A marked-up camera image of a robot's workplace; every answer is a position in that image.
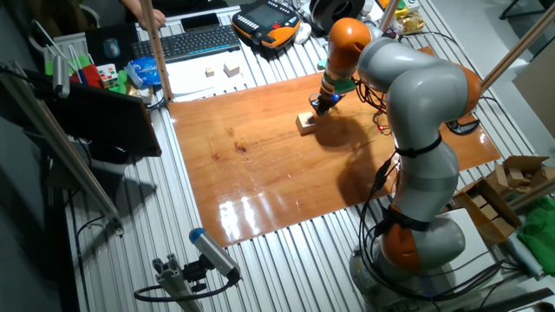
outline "keyboard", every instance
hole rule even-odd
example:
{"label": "keyboard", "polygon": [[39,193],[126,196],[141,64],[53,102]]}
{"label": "keyboard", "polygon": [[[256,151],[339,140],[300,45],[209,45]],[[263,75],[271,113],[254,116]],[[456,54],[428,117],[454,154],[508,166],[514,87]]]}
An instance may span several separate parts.
{"label": "keyboard", "polygon": [[[166,62],[184,61],[240,47],[239,39],[231,25],[217,26],[203,32],[192,31],[167,36],[161,38],[160,41]],[[131,43],[131,49],[135,59],[153,56],[150,41]]]}

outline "cardboard box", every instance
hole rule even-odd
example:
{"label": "cardboard box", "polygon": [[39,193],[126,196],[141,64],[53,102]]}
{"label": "cardboard box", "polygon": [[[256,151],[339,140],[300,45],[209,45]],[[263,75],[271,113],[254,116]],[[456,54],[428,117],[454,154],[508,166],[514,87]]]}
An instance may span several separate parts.
{"label": "cardboard box", "polygon": [[544,182],[550,179],[555,179],[555,168],[553,167],[543,167],[537,170],[532,178],[530,179],[530,187],[536,187],[542,185]]}
{"label": "cardboard box", "polygon": [[493,225],[501,232],[501,234],[505,237],[509,237],[509,235],[513,234],[516,230],[512,227],[504,218],[495,218],[493,221]]}
{"label": "cardboard box", "polygon": [[520,169],[508,168],[506,171],[506,181],[511,187],[516,187],[524,184],[524,176]]}
{"label": "cardboard box", "polygon": [[487,205],[487,201],[485,198],[483,198],[481,195],[479,194],[469,194],[470,199],[479,207],[483,207],[485,205]]}
{"label": "cardboard box", "polygon": [[[492,221],[492,219],[490,219],[493,214],[490,211],[483,211],[483,208],[480,209],[468,194],[473,194],[475,196],[479,194],[483,197],[488,203],[486,207],[492,207],[494,212],[498,215],[494,220],[501,219],[505,221],[513,230],[509,232],[508,227],[506,227],[502,221],[494,223],[494,220]],[[476,229],[488,247],[504,243],[506,238],[509,237],[516,228],[522,226],[519,217],[509,208],[507,202],[484,179],[479,179],[460,190],[460,192],[457,192],[453,197],[453,201],[458,207],[468,211]]]}
{"label": "cardboard box", "polygon": [[[512,200],[527,192],[526,187],[510,186],[507,180],[506,172],[510,168],[518,169],[524,177],[532,176],[542,169],[542,162],[549,157],[538,156],[510,156],[507,158],[503,165],[495,164],[493,172],[487,176],[487,182],[498,192],[501,197],[506,200]],[[532,181],[529,185],[531,188],[536,186]]]}
{"label": "cardboard box", "polygon": [[482,211],[484,216],[486,216],[490,220],[494,220],[496,217],[499,216],[490,204],[481,207],[480,210]]}

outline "colorful box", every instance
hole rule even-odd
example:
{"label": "colorful box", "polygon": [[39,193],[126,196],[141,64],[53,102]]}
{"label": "colorful box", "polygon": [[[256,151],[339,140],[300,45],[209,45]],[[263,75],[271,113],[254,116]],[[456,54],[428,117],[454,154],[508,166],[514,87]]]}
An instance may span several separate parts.
{"label": "colorful box", "polygon": [[104,88],[111,88],[118,84],[118,73],[115,70],[114,64],[107,64],[97,66],[98,75],[101,77],[102,86]]}

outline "wooden block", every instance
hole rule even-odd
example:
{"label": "wooden block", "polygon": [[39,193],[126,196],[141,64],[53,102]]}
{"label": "wooden block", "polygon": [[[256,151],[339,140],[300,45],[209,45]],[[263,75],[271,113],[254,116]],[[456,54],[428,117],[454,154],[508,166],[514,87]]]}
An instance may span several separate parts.
{"label": "wooden block", "polygon": [[298,132],[301,135],[313,133],[316,130],[316,119],[312,112],[297,115],[295,124],[297,125]]}
{"label": "wooden block", "polygon": [[214,76],[214,69],[213,68],[206,68],[206,77]]}
{"label": "wooden block", "polygon": [[497,217],[493,221],[493,225],[503,234],[504,237],[508,237],[509,235],[513,234],[514,228],[512,225],[507,223],[504,218]]}
{"label": "wooden block", "polygon": [[482,211],[484,216],[486,216],[490,220],[493,220],[498,216],[497,212],[493,209],[493,207],[490,204],[487,204],[482,208],[480,208],[480,211]]}
{"label": "wooden block", "polygon": [[511,187],[519,186],[524,182],[524,176],[519,169],[509,168],[506,171],[506,181]]}
{"label": "wooden block", "polygon": [[233,77],[239,73],[239,64],[235,61],[228,60],[224,63],[224,71],[229,77]]}
{"label": "wooden block", "polygon": [[481,195],[472,197],[472,201],[478,206],[478,208],[481,208],[484,205],[487,205],[486,199],[483,198]]}

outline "paper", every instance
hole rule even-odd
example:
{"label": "paper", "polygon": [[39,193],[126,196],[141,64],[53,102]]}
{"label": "paper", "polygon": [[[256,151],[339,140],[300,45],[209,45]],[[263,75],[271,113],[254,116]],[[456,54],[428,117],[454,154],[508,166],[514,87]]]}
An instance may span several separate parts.
{"label": "paper", "polygon": [[[193,94],[215,94],[221,89],[242,85],[244,80],[241,74],[228,77],[224,72],[224,62],[238,62],[237,53],[240,53],[240,51],[224,52],[167,64],[166,68],[173,95],[177,99],[185,95],[188,95],[188,99],[192,99],[196,97]],[[212,77],[206,77],[206,68],[209,67],[214,69],[214,76]]]}

